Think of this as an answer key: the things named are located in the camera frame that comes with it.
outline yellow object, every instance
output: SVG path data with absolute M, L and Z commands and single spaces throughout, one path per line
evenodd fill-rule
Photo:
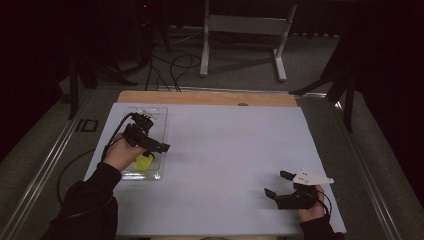
M 152 161 L 155 159 L 155 156 L 153 154 L 150 154 L 148 157 L 139 155 L 136 159 L 137 160 L 132 163 L 132 166 L 137 172 L 142 173 L 146 172 Z

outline plastic container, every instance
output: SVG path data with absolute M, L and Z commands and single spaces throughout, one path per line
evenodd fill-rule
M 166 119 L 168 109 L 165 107 L 126 107 L 122 113 L 121 119 L 127 114 L 136 112 L 150 116 L 153 126 L 150 128 L 148 136 L 160 143 L 164 142 Z M 134 123 L 131 118 L 128 118 L 122 125 L 120 131 L 123 132 L 127 124 Z M 137 157 L 137 161 L 128 166 L 122 171 L 123 180 L 159 180 L 163 177 L 164 154 L 152 152 L 153 160 L 143 157 Z

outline cable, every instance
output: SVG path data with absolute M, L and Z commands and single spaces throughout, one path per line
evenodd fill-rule
M 159 68 L 153 66 L 153 64 L 152 64 L 152 67 L 155 70 L 156 74 L 158 75 L 158 77 L 156 78 L 156 90 L 159 87 L 158 79 L 160 79 L 160 80 L 162 80 L 163 84 L 165 84 L 166 88 L 168 88 L 168 91 L 171 91 L 171 89 L 169 88 L 168 84 L 166 84 L 165 80 L 162 78 L 162 73 L 159 70 Z
M 116 139 L 115 141 L 113 141 L 112 142 L 112 144 L 110 145 L 111 147 L 117 142 L 117 141 L 119 141 L 119 140 L 121 140 L 121 139 L 123 139 L 124 137 L 120 137 L 120 138 L 118 138 L 118 139 Z
M 327 213 L 328 215 L 330 215 L 330 216 L 331 216 L 331 213 L 328 211 L 327 205 L 325 205 L 325 203 L 324 203 L 324 202 L 322 202 L 322 201 L 321 201 L 321 200 L 319 200 L 319 199 L 316 199 L 316 201 L 324 207 L 324 209 L 325 209 L 325 213 Z
M 150 75 L 152 74 L 152 58 L 150 58 L 149 60 L 149 74 L 147 75 L 147 80 L 146 80 L 146 84 L 144 85 L 144 91 L 147 91 L 147 86 L 149 85 L 149 81 L 150 81 Z
M 115 139 L 116 134 L 118 133 L 119 129 L 121 129 L 122 125 L 124 124 L 124 122 L 131 116 L 131 113 L 128 113 L 127 115 L 125 115 L 124 118 L 122 118 L 121 122 L 119 123 L 118 127 L 115 129 L 115 132 L 112 134 L 112 137 L 110 138 L 109 142 L 106 144 L 105 148 L 103 149 L 103 153 L 102 153 L 102 157 L 100 159 L 101 162 L 103 162 L 103 160 L 106 157 L 107 152 L 109 151 L 109 148 L 116 142 L 113 142 L 113 139 Z
M 113 200 L 113 195 L 110 196 L 102 205 L 93 207 L 91 209 L 85 210 L 85 211 L 81 211 L 79 213 L 75 213 L 66 217 L 61 217 L 61 218 L 56 218 L 52 221 L 53 224 L 57 223 L 57 222 L 63 222 L 63 221 L 69 221 L 75 218 L 79 218 L 88 214 L 92 214 L 95 212 L 99 212 L 101 211 L 103 208 L 105 208 L 107 205 L 109 205 L 109 203 L 111 203 Z
M 325 195 L 325 193 L 321 192 L 321 191 L 317 191 L 318 193 L 321 193 L 322 195 L 324 195 L 325 198 L 327 198 L 328 203 L 330 204 L 330 213 L 329 215 L 331 216 L 331 212 L 333 212 L 333 205 L 331 204 L 330 198 L 328 198 L 327 195 Z
M 72 159 L 72 160 L 71 160 L 68 164 L 66 164 L 66 166 L 62 169 L 62 172 L 60 172 L 59 177 L 58 177 L 57 182 L 56 182 L 56 196 L 57 196 L 57 200 L 59 201 L 60 205 L 62 205 L 62 204 L 63 204 L 62 197 L 60 196 L 60 183 L 61 183 L 61 181 L 62 181 L 63 174 L 66 172 L 66 170 L 69 168 L 69 166 L 71 166 L 74 162 L 76 162 L 78 159 L 81 159 L 83 156 L 85 156 L 85 155 L 87 155 L 87 154 L 89 154 L 89 153 L 91 153 L 91 152 L 94 152 L 94 150 L 95 150 L 95 149 L 88 150 L 88 151 L 86 151 L 86 152 L 84 152 L 84 153 L 80 154 L 80 155 L 79 155 L 79 156 L 77 156 L 76 158 Z
M 173 80 L 173 82 L 174 82 L 174 84 L 175 84 L 175 89 L 176 89 L 176 91 L 178 91 L 178 92 L 181 92 L 181 89 L 180 89 L 180 87 L 179 87 L 179 85 L 178 85 L 178 81 L 180 80 L 180 78 L 184 75 L 184 74 L 186 74 L 187 72 L 188 72 L 188 70 L 189 69 L 191 69 L 191 68 L 195 68 L 195 67 L 198 67 L 198 66 L 200 66 L 200 63 L 201 63 L 201 59 L 200 59 L 200 57 L 199 56 L 196 56 L 196 55 L 193 55 L 193 54 L 190 54 L 190 53 L 188 53 L 188 52 L 186 52 L 186 51 L 183 51 L 183 50 L 174 50 L 174 51 L 171 51 L 171 52 L 182 52 L 182 53 L 184 53 L 183 55 L 180 55 L 180 56 L 178 56 L 178 57 L 176 57 L 176 58 L 174 58 L 171 62 L 170 61 L 167 61 L 167 60 L 165 60 L 165 59 L 163 59 L 163 58 L 160 58 L 160 57 L 158 57 L 158 56 L 155 56 L 155 55 L 152 55 L 152 57 L 153 58 L 156 58 L 156 59 L 158 59 L 158 60 L 160 60 L 160 61 L 162 61 L 162 62 L 165 62 L 165 63 L 168 63 L 168 64 L 170 64 L 170 68 L 169 68 L 169 72 L 170 72 L 170 74 L 171 74 L 171 78 L 172 78 L 172 80 Z M 181 59 L 181 58 L 183 58 L 183 57 L 190 57 L 190 64 L 188 65 L 188 66 L 182 66 L 182 65 L 179 65 L 179 64 L 176 64 L 175 62 L 177 61 L 177 60 L 179 60 L 179 59 Z M 193 59 L 197 59 L 198 60 L 198 62 L 196 63 L 196 64 L 194 64 L 193 65 L 193 62 L 194 62 L 194 60 Z M 176 77 L 175 75 L 174 75 L 174 68 L 175 67 L 178 67 L 178 68 L 183 68 L 184 69 L 184 71 L 178 76 L 178 77 Z

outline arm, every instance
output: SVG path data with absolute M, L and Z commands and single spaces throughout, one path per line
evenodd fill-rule
M 118 204 L 113 189 L 121 171 L 145 151 L 129 146 L 120 134 L 115 139 L 93 175 L 69 188 L 60 213 L 42 239 L 115 239 Z
M 324 202 L 324 189 L 316 185 L 318 198 Z M 324 207 L 316 202 L 310 209 L 298 209 L 300 227 L 304 233 L 305 240 L 343 240 L 342 233 L 334 233 L 330 225 L 330 215 L 324 213 Z

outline black sleeve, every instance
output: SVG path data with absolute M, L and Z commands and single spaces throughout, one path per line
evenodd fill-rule
M 42 239 L 115 239 L 118 204 L 113 189 L 120 180 L 118 170 L 99 163 L 87 181 L 69 188 L 59 215 Z
M 317 218 L 307 222 L 301 222 L 305 240 L 343 240 L 342 233 L 334 233 L 330 225 L 330 215 Z

